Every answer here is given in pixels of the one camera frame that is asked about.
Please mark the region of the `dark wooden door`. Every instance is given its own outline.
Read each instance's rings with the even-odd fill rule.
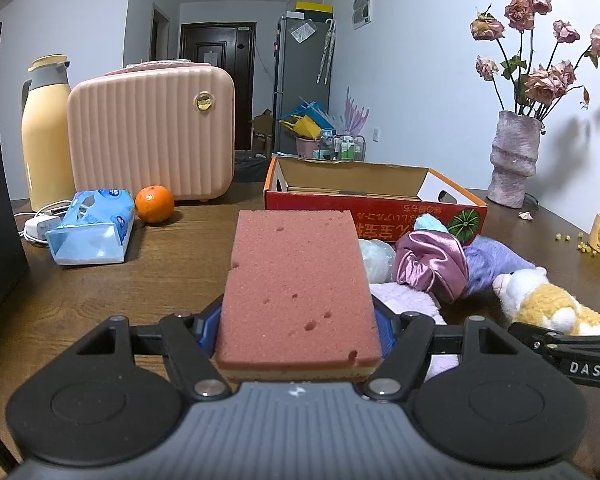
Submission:
[[[251,149],[255,23],[182,25],[180,57],[226,70],[235,86],[235,149]]]

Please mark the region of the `purple plush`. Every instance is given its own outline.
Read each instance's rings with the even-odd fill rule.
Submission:
[[[506,245],[484,236],[475,237],[471,245],[464,248],[464,257],[469,267],[469,279],[465,290],[468,296],[490,288],[498,274],[536,268]]]

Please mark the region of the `suitcase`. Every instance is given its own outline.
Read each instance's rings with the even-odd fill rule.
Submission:
[[[83,81],[68,101],[75,189],[218,197],[234,177],[234,116],[234,82],[209,64],[148,62]]]

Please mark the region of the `flower stem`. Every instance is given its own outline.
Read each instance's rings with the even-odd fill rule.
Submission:
[[[500,47],[500,51],[502,52],[502,55],[504,56],[504,62],[507,65],[507,70],[509,70],[509,76],[510,76],[510,79],[511,79],[511,84],[513,85],[513,91],[515,92],[516,91],[516,84],[513,81],[513,74],[511,73],[511,67],[509,66],[509,58],[507,57],[507,54],[505,54],[504,48],[502,47],[502,44],[500,43],[500,40],[496,40],[496,42],[498,43],[498,46]],[[513,111],[514,111],[514,113],[517,113],[517,107],[516,107],[516,105],[517,105],[517,102],[514,99],[514,102],[513,102]]]
[[[520,50],[518,51],[518,58],[520,60],[522,60],[522,37],[523,37],[524,31],[521,30],[520,31]],[[514,99],[516,102],[518,102],[518,100],[520,100],[520,102],[518,103],[518,113],[520,115],[522,115],[522,111],[524,110],[525,106],[522,104],[522,98],[520,96],[520,80],[522,75],[522,67],[520,65],[518,65],[518,88],[516,88],[516,93],[513,95]]]
[[[589,51],[589,49],[591,48],[591,46],[589,45],[585,51],[580,54],[580,57],[578,58],[577,62],[576,62],[576,66],[573,67],[573,71],[575,72],[575,70],[577,69],[578,65],[580,64],[580,62],[582,61],[582,58],[584,57],[584,55]],[[574,86],[573,88],[569,88],[567,90],[567,93],[569,93],[571,90],[575,90],[576,88],[582,88],[584,85],[580,85],[580,86]],[[546,110],[544,111],[544,114],[542,115],[542,117],[540,118],[541,121],[544,121],[547,117],[547,115],[549,115],[549,113],[551,113],[551,110],[553,110],[555,108],[555,105],[557,105],[560,102],[560,99],[562,99],[564,97],[564,95],[561,95],[560,97],[558,97],[558,100],[551,106],[551,107],[547,107]]]
[[[580,57],[578,58],[577,62],[576,62],[576,66],[573,67],[573,71],[575,72],[575,70],[577,69],[578,65],[580,64],[580,62],[582,61],[582,58],[584,57],[584,55],[589,51],[589,49],[591,48],[591,46],[589,45],[587,47],[587,49],[580,54]]]
[[[534,30],[531,29],[531,38],[529,39],[529,48],[531,52],[529,53],[529,65],[526,67],[526,73],[529,74],[531,72],[531,62],[534,60]]]
[[[571,90],[575,90],[576,88],[584,88],[584,85],[572,86],[571,88],[569,88],[567,90],[567,94],[569,92],[571,92]],[[547,107],[546,113],[540,119],[541,121],[544,121],[544,119],[547,117],[547,115],[549,115],[549,112],[555,108],[555,105],[557,105],[560,102],[560,99],[562,99],[563,97],[564,97],[564,95],[561,95],[560,97],[558,97],[558,100],[550,108]]]
[[[545,108],[547,108],[547,105],[540,104],[540,107],[538,108],[538,110],[536,110],[536,114],[534,115],[534,117],[539,121],[541,120],[540,116],[542,115],[542,112],[545,110]]]
[[[546,69],[549,70],[549,67],[551,66],[551,62],[554,60],[554,54],[556,49],[558,48],[558,42],[555,42],[555,46],[554,46],[554,51],[551,53],[551,57],[549,58],[549,64],[546,66]]]
[[[493,78],[493,87],[496,89],[496,95],[498,96],[498,101],[500,101],[500,106],[504,110],[504,104],[502,103],[502,97],[500,97],[500,92],[498,92],[498,86],[496,85],[496,78]]]

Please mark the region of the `blue tissue package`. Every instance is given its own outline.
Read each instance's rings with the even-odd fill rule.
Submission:
[[[134,200],[126,189],[79,191],[46,240],[58,265],[121,264],[133,224]]]

